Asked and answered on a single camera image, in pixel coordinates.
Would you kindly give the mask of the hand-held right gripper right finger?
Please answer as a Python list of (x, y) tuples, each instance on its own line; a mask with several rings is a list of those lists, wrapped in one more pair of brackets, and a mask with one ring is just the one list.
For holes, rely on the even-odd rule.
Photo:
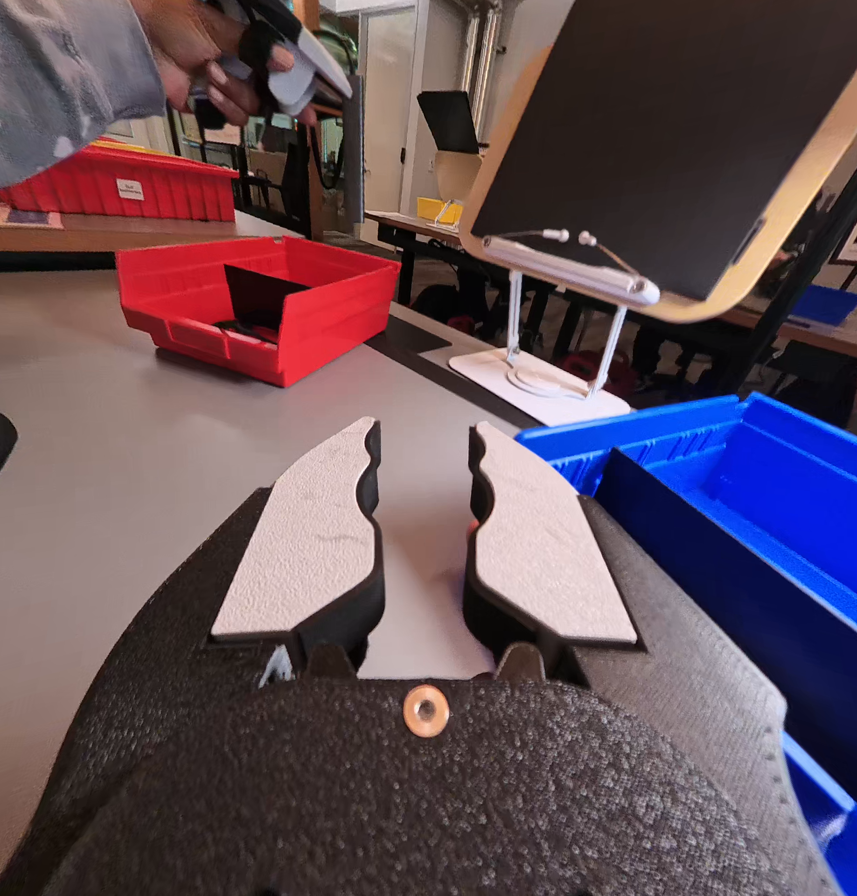
[(489, 422), (468, 435), (474, 527), (464, 599), (495, 611), (487, 644), (636, 647), (634, 622), (579, 494), (556, 470)]

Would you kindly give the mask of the red bag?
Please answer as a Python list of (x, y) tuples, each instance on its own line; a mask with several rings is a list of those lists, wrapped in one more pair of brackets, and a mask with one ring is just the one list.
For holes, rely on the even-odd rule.
[[(602, 359), (601, 350), (581, 350), (563, 356), (557, 365), (590, 384), (598, 378)], [(604, 389), (619, 398), (628, 399), (635, 393), (638, 381), (639, 375), (631, 367), (629, 356), (616, 350), (609, 363)]]

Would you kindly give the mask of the metal wall pipes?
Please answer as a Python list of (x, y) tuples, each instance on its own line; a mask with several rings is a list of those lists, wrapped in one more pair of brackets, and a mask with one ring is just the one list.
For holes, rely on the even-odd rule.
[(463, 2), (466, 10), (464, 55), (460, 90), (465, 91), (476, 135), (483, 140), (492, 74), (498, 55), (502, 2)]

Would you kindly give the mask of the red plastic bin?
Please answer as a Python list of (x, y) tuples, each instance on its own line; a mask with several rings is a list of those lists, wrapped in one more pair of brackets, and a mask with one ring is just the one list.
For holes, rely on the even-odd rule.
[[(245, 238), (118, 252), (120, 305), (162, 350), (289, 387), (383, 332), (400, 263), (302, 238)], [(232, 326), (224, 265), (310, 286), (277, 337)]]

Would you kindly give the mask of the black-legged side table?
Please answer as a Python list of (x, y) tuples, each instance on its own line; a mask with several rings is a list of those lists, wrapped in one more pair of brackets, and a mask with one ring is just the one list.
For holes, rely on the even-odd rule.
[(456, 230), (435, 225), (424, 218), (394, 211), (367, 210), (365, 219), (377, 224), (378, 241), (400, 254), (397, 301), (401, 305), (412, 305), (413, 277), (419, 258), (457, 267), (461, 258), (467, 255)]

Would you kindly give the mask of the red ribbed storage bin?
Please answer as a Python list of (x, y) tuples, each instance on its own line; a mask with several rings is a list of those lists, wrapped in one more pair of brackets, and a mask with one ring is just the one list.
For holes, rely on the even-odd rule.
[(0, 202), (23, 211), (233, 222), (239, 174), (198, 161), (96, 140), (22, 182)]

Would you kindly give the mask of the black bin divider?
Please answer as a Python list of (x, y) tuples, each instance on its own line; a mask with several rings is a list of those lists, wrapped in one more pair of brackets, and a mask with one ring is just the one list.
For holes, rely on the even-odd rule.
[(236, 265), (223, 268), (232, 306), (232, 326), (243, 334), (277, 337), (289, 296), (310, 286)]

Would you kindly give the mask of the small wooden board stand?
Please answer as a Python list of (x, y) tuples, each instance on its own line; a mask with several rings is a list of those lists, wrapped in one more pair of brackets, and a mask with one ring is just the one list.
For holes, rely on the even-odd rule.
[(463, 204), (483, 161), (467, 92), (423, 91), (417, 100), (434, 140), (440, 199)]

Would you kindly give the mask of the wooden board with black panel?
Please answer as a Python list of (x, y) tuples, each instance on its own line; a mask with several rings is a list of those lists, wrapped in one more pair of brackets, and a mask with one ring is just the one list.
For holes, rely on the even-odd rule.
[(467, 252), (665, 322), (753, 289), (857, 138), (857, 1), (574, 2), (498, 118)]

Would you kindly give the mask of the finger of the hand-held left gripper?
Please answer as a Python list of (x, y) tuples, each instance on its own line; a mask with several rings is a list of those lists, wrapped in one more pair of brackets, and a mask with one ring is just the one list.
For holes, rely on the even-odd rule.
[(314, 97), (315, 70), (309, 64), (295, 64), (285, 72), (269, 72), (267, 86), (279, 112), (297, 118)]
[(298, 57), (298, 67), (302, 67), (311, 80), (315, 78), (341, 98), (352, 98), (353, 89), (347, 74), (329, 50), (308, 29), (300, 30)]

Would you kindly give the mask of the blue plastic bin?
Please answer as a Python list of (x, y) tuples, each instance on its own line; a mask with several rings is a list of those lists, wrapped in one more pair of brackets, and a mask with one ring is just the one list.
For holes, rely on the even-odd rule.
[(857, 894), (857, 437), (753, 394), (516, 439), (595, 498), (781, 691), (803, 815)]

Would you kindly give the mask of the wood-edged table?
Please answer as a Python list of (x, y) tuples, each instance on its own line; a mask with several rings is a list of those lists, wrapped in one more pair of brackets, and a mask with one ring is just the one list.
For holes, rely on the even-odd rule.
[(113, 271), (125, 250), (298, 235), (241, 211), (233, 221), (202, 221), (23, 211), (0, 203), (0, 273)]

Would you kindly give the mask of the person's left forearm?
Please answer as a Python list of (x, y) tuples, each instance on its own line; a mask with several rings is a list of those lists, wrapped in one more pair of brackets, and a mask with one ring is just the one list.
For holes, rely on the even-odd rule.
[(129, 2), (0, 1), (0, 189), (165, 106)]

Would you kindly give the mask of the person's left hand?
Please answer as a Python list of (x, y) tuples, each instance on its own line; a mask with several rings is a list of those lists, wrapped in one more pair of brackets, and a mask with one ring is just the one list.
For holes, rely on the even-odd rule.
[(245, 25), (198, 1), (131, 1), (152, 48), (167, 102), (191, 112), (195, 86), (233, 126), (262, 110), (255, 86), (230, 73), (222, 59), (236, 57)]

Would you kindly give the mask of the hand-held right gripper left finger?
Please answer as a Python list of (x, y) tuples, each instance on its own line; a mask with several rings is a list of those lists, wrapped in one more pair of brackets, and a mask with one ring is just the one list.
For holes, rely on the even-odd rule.
[(380, 462), (380, 422), (361, 418), (275, 480), (211, 626), (214, 640), (367, 641), (385, 608)]

